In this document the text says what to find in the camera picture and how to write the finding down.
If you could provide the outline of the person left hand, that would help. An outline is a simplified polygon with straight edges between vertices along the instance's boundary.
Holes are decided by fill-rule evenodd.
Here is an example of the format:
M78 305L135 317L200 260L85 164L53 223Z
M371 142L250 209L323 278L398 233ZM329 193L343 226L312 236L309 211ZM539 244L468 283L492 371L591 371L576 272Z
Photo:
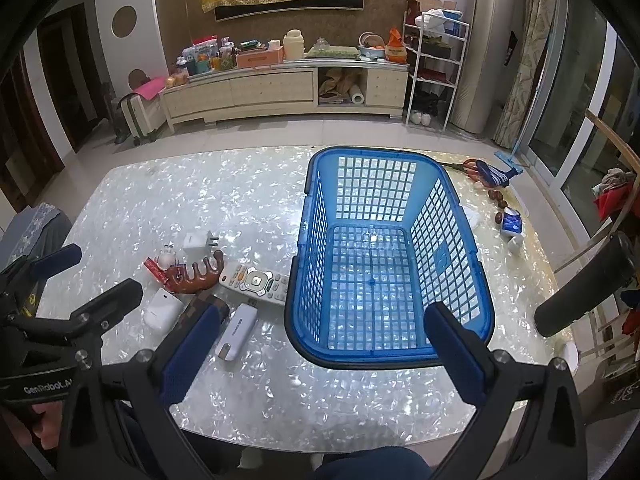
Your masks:
M35 424L32 430L40 440L41 446L45 450L56 448L58 442L60 442L64 402L54 401L34 404L32 410L39 416L39 422Z

